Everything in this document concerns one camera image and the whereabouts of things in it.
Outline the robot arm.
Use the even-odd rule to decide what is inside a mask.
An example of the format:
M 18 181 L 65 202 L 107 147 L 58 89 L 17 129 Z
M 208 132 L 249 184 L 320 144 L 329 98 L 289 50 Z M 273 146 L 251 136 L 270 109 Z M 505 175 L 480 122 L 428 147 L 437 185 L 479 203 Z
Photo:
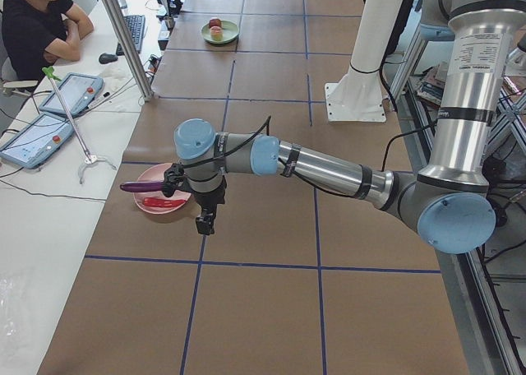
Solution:
M 371 169 L 256 131 L 218 132 L 207 121 L 181 123 L 173 139 L 178 172 L 201 207 L 196 227 L 212 234 L 226 174 L 294 176 L 338 197 L 367 201 L 423 242 L 449 254 L 483 246 L 496 213 L 483 156 L 510 43 L 525 22 L 525 0 L 423 0 L 421 30 L 453 44 L 428 158 L 410 146 L 411 170 Z

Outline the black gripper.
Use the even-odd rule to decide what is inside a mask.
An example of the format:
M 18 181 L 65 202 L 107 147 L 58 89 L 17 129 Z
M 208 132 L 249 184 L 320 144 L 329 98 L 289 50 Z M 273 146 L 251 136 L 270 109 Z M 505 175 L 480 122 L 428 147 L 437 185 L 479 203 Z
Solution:
M 197 204 L 201 207 L 201 214 L 196 217 L 197 232 L 201 235 L 212 235 L 215 233 L 215 215 L 217 206 L 225 203 L 227 182 L 222 179 L 219 186 L 211 192 L 193 191 Z

